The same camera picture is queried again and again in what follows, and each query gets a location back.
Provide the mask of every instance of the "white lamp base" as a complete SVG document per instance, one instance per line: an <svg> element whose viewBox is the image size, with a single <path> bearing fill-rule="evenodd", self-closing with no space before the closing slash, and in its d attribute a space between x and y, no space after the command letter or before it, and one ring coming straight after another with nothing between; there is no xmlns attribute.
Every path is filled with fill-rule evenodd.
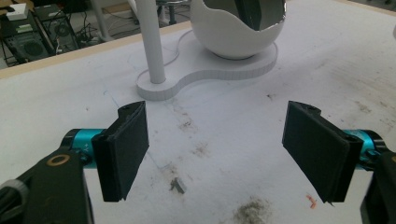
<svg viewBox="0 0 396 224"><path fill-rule="evenodd" d="M149 101L163 101L174 97L194 81L259 77L271 71L277 59L276 44L245 60L223 59L205 49L193 33L183 37L178 50L178 58L165 67L165 82L151 83L149 72L137 79L137 92L141 97Z"/></svg>

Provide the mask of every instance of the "red mark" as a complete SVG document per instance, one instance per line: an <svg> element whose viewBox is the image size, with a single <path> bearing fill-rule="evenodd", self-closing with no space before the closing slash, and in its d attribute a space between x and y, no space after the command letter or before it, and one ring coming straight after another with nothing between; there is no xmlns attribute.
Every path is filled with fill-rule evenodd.
<svg viewBox="0 0 396 224"><path fill-rule="evenodd" d="M311 195L307 194L306 198L311 202L311 209L315 209L315 207L317 206L317 200L315 200Z"/></svg>

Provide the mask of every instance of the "white tabletop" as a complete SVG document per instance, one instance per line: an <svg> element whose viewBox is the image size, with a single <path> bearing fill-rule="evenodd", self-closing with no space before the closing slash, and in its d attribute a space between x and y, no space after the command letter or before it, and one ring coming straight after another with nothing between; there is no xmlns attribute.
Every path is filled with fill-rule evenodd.
<svg viewBox="0 0 396 224"><path fill-rule="evenodd" d="M345 203L322 203L282 147L286 109L289 100L314 105L341 129L378 132L394 150L395 25L394 15L370 8L289 1L271 72L203 80L173 99L147 102L150 148L125 202L104 203L96 171L86 171L95 222L239 223L238 208L260 199L270 223L361 223L371 174L355 172ZM163 43L190 29L180 27ZM69 130L107 128L119 106L142 100L134 82L146 63L135 41L0 72L0 182L58 148ZM169 190L174 177L185 194ZM315 209L307 194L318 200Z"/></svg>

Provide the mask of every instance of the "debris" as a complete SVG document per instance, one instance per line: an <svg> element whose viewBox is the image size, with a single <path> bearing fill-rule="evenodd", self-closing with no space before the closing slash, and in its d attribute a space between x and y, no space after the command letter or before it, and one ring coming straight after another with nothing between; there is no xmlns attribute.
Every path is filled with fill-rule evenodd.
<svg viewBox="0 0 396 224"><path fill-rule="evenodd" d="M209 157L209 150L207 150L207 143L198 144L197 148L192 152L199 158Z"/></svg>
<svg viewBox="0 0 396 224"><path fill-rule="evenodd" d="M170 190L172 190L172 189L177 189L177 191L179 193L181 193L181 194L184 194L186 192L186 190L187 190L187 188L184 185L183 181L180 178L178 178L178 177L175 177L175 179L172 180L171 189Z"/></svg>
<svg viewBox="0 0 396 224"><path fill-rule="evenodd" d="M266 224L271 222L271 204L258 198L250 197L250 201L241 205L233 215L238 224Z"/></svg>
<svg viewBox="0 0 396 224"><path fill-rule="evenodd" d="M311 195L307 194L306 198L311 202L311 209L315 209L317 207L317 200L315 200Z"/></svg>
<svg viewBox="0 0 396 224"><path fill-rule="evenodd" d="M276 96L275 94L267 94L267 97L268 97L271 101L274 100L274 97L275 97L275 96Z"/></svg>

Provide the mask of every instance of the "dust spot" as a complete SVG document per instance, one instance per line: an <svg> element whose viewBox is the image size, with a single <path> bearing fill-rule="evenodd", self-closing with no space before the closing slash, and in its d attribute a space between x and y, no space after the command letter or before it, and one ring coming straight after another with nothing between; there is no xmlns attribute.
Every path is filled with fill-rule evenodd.
<svg viewBox="0 0 396 224"><path fill-rule="evenodd" d="M327 63L327 60L322 62L320 65L318 65L318 67L316 69L324 67L326 65L326 63Z"/></svg>
<svg viewBox="0 0 396 224"><path fill-rule="evenodd" d="M392 120L392 119L380 119L379 121L383 122L384 124L386 124L388 126L388 132L392 131L392 129L394 128L395 120Z"/></svg>
<svg viewBox="0 0 396 224"><path fill-rule="evenodd" d="M222 175L229 175L231 171L224 171L223 169L219 168Z"/></svg>
<svg viewBox="0 0 396 224"><path fill-rule="evenodd" d="M358 105L359 110L363 113L370 113L372 110L367 106L367 105L363 105L361 102L359 101L355 101L356 105Z"/></svg>
<svg viewBox="0 0 396 224"><path fill-rule="evenodd" d="M169 183L178 176L177 167L170 163L162 168L162 174Z"/></svg>
<svg viewBox="0 0 396 224"><path fill-rule="evenodd" d="M267 97L268 97L271 101L273 101L273 100L274 100L274 97L276 97L276 94L268 94Z"/></svg>
<svg viewBox="0 0 396 224"><path fill-rule="evenodd" d="M173 110L177 113L177 120L179 121L178 128L184 133L196 133L198 128L195 126L189 113L187 113L182 106L177 103L175 99L172 103Z"/></svg>
<svg viewBox="0 0 396 224"><path fill-rule="evenodd" d="M388 105L387 104L385 104L384 102L382 102L382 101L380 101L379 102L382 106L384 106L384 107L388 107Z"/></svg>
<svg viewBox="0 0 396 224"><path fill-rule="evenodd" d="M306 194L305 196L309 202L311 202L311 206L309 206L311 209L315 209L317 207L317 200L314 199L310 194Z"/></svg>
<svg viewBox="0 0 396 224"><path fill-rule="evenodd" d="M255 197L250 197L249 202L241 205L233 214L237 224L267 224L271 223L271 217L271 204Z"/></svg>
<svg viewBox="0 0 396 224"><path fill-rule="evenodd" d="M192 152L199 158L209 157L209 150L207 149L207 143L200 143L197 148Z"/></svg>
<svg viewBox="0 0 396 224"><path fill-rule="evenodd" d="M154 177L151 177L150 180L151 180L150 186L151 186L151 188L153 189L153 188L154 188L154 187L153 187L153 186L154 186Z"/></svg>

